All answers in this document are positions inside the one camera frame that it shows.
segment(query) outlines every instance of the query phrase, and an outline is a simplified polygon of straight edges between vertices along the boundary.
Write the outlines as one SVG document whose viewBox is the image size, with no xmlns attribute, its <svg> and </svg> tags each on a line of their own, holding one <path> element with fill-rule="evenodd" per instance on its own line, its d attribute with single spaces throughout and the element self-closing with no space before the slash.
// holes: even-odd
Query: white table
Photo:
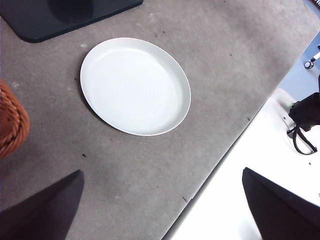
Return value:
<svg viewBox="0 0 320 240">
<path fill-rule="evenodd" d="M 261 239 L 242 186 L 245 167 L 320 206 L 320 153 L 297 153 L 286 133 L 293 126 L 288 116 L 293 102 L 286 91 L 275 90 L 224 158 L 173 240 Z M 320 147 L 319 126 L 305 136 Z"/>
</svg>

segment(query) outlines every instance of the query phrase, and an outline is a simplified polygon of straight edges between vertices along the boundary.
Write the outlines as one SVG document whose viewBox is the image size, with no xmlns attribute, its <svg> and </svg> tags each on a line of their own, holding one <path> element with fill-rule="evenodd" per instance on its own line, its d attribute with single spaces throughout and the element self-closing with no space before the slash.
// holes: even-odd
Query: white surface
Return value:
<svg viewBox="0 0 320 240">
<path fill-rule="evenodd" d="M 189 111 L 191 91 L 184 71 L 168 53 L 143 40 L 100 43 L 85 57 L 80 79 L 95 113 L 129 134 L 166 133 Z"/>
<path fill-rule="evenodd" d="M 320 206 L 320 152 L 297 153 L 286 134 L 293 126 L 287 113 L 293 102 L 287 92 L 275 90 L 225 157 L 173 240 L 261 239 L 242 186 L 245 167 Z M 319 149 L 319 126 L 304 135 Z"/>
</svg>

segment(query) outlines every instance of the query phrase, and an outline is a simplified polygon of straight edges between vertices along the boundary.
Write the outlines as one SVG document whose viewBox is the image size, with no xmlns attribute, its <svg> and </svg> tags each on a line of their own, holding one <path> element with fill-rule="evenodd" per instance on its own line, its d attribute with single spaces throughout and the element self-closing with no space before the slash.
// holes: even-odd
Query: black mat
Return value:
<svg viewBox="0 0 320 240">
<path fill-rule="evenodd" d="M 142 3 L 143 0 L 2 0 L 0 15 L 22 40 L 38 43 Z"/>
</svg>

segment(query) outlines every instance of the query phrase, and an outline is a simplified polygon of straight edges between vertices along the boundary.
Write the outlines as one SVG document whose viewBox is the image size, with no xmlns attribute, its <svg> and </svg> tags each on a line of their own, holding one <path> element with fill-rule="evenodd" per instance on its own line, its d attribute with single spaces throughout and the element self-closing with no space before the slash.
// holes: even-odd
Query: plate rim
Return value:
<svg viewBox="0 0 320 240">
<path fill-rule="evenodd" d="M 131 132 L 131 131 L 127 131 L 127 130 L 124 130 L 120 127 L 116 127 L 114 126 L 113 124 L 110 124 L 109 122 L 107 122 L 106 120 L 104 120 L 97 111 L 95 111 L 95 108 L 90 104 L 90 101 L 89 101 L 89 97 L 86 95 L 85 91 L 84 91 L 84 83 L 83 83 L 83 72 L 84 72 L 84 66 L 85 64 L 87 63 L 88 61 L 88 58 L 91 54 L 93 54 L 93 50 L 96 49 L 98 46 L 100 45 L 103 45 L 103 44 L 106 44 L 107 42 L 111 42 L 111 41 L 118 41 L 118 40 L 133 40 L 133 41 L 141 41 L 143 42 L 144 44 L 149 44 L 149 45 L 152 45 L 153 47 L 156 47 L 157 49 L 161 50 L 162 52 L 164 52 L 169 58 L 171 58 L 175 64 L 178 66 L 178 68 L 182 71 L 184 77 L 185 77 L 185 80 L 186 80 L 186 83 L 187 83 L 187 86 L 188 86 L 188 92 L 189 92 L 189 103 L 188 103 L 188 107 L 185 111 L 185 114 L 184 116 L 181 118 L 181 120 L 175 124 L 173 127 L 171 127 L 170 129 L 167 129 L 165 131 L 161 131 L 161 132 L 157 132 L 157 133 L 150 133 L 150 134 L 143 134 L 143 133 L 137 133 L 137 132 Z M 133 38 L 133 37 L 116 37 L 116 38 L 110 38 L 108 40 L 105 40 L 105 41 L 102 41 L 100 42 L 99 44 L 95 45 L 84 57 L 84 60 L 82 61 L 82 64 L 81 64 L 81 68 L 80 68 L 80 86 L 81 86 L 81 90 L 82 90 L 82 94 L 87 102 L 87 104 L 90 106 L 90 108 L 94 111 L 94 113 L 105 123 L 107 123 L 108 125 L 110 125 L 111 127 L 113 127 L 114 129 L 117 129 L 123 133 L 126 133 L 126 134 L 130 134 L 130 135 L 135 135 L 135 136 L 141 136 L 141 137 L 152 137 L 152 136 L 158 136 L 158 135 L 162 135 L 162 134 L 166 134 L 170 131 L 172 131 L 173 129 L 175 129 L 176 127 L 178 127 L 182 122 L 183 120 L 185 120 L 185 118 L 187 117 L 188 113 L 189 113 L 189 110 L 190 110 L 190 107 L 191 107 L 191 87 L 190 87 L 190 83 L 189 83 L 189 80 L 188 80 L 188 77 L 185 73 L 185 71 L 183 70 L 183 68 L 180 66 L 180 64 L 168 53 L 166 52 L 165 50 L 163 50 L 161 47 L 151 43 L 151 42 L 148 42 L 148 41 L 145 41 L 145 40 L 142 40 L 142 39 L 139 39 L 139 38 Z"/>
</svg>

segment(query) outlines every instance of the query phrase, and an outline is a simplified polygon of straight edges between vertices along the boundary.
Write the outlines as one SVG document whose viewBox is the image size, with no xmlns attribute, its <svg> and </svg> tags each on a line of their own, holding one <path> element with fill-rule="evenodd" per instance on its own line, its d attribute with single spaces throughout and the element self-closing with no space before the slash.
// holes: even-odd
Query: black bag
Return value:
<svg viewBox="0 0 320 240">
<path fill-rule="evenodd" d="M 315 92 L 307 98 L 297 101 L 290 109 L 289 116 L 295 122 L 295 127 L 287 131 L 288 136 L 293 139 L 295 149 L 303 155 L 311 155 L 317 152 L 317 148 L 313 146 L 302 134 L 301 129 L 305 132 L 311 130 L 315 125 L 320 125 L 320 93 Z M 312 152 L 304 153 L 297 146 L 297 135 L 312 149 Z"/>
</svg>

